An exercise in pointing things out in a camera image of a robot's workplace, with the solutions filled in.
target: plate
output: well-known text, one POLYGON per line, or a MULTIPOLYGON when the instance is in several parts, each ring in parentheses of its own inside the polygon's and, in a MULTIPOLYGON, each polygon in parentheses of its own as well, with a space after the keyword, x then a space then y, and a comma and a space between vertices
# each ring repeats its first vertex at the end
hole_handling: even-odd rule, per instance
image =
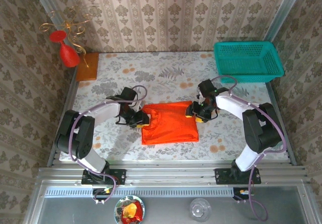
MULTIPOLYGON (((117 224, 123 224, 122 223, 122 213, 123 213, 122 207, 127 206, 136 200, 138 202, 140 202, 140 205, 142 207, 142 213, 143 213, 142 219, 144 219, 145 206, 143 204, 143 201, 135 195, 127 195, 127 196, 124 196, 123 198, 121 198, 115 205, 114 218, 115 218, 115 222, 117 224)), ((141 223, 141 221, 132 222, 131 224, 139 224, 139 223, 141 223)))

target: metal base plate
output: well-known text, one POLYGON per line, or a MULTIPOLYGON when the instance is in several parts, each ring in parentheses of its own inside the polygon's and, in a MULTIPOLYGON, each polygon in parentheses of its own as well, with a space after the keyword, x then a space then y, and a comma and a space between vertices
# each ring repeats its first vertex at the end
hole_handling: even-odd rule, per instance
MULTIPOLYGON (((215 169, 215 178, 217 185, 235 185, 235 184, 245 184, 248 185, 249 175, 245 175, 244 178, 236 181, 233 177, 230 176, 231 170, 229 169, 215 169)), ((252 181, 254 184, 261 184, 260 172, 255 168, 252 181)))
MULTIPOLYGON (((117 185, 125 185, 126 170, 112 169, 108 174, 115 177, 117 185)), ((108 177, 93 175, 87 170, 84 170, 82 176, 82 185, 113 185, 113 181, 108 177)))

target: orange shirt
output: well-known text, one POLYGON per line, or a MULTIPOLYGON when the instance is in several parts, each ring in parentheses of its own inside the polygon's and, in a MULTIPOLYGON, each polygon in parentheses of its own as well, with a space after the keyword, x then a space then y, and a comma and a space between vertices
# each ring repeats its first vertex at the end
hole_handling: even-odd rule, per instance
POLYGON ((150 125, 142 128, 142 144, 197 142, 199 141, 195 117, 185 116, 187 102, 149 104, 143 112, 150 114, 150 125))

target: floral tablecloth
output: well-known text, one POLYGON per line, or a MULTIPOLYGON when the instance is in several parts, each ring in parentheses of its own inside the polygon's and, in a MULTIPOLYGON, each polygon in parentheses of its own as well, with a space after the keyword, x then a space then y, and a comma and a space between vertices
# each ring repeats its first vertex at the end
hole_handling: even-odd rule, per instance
MULTIPOLYGON (((97 80, 80 82, 73 109, 87 110, 135 85, 147 87, 146 104, 194 101, 198 84, 217 75, 212 52, 100 54, 97 80)), ((220 81, 214 84, 217 88, 231 86, 220 81)), ((238 84, 233 92, 252 102, 270 102, 264 83, 238 84)), ((232 160, 246 145, 242 121, 224 110, 213 121, 197 123, 199 142, 145 146, 140 129, 115 122, 109 119, 94 132, 93 147, 108 160, 232 160)), ((286 160, 287 154, 266 158, 286 160)), ((60 160, 67 159, 62 153, 60 160)))

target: clear glass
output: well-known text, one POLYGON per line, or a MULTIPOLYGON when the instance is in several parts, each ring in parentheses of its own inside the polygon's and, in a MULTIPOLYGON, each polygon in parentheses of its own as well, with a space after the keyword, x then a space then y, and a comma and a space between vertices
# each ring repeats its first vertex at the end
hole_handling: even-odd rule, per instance
POLYGON ((211 206, 203 198, 194 199, 190 204, 190 217, 198 222, 206 222, 211 216, 211 206))

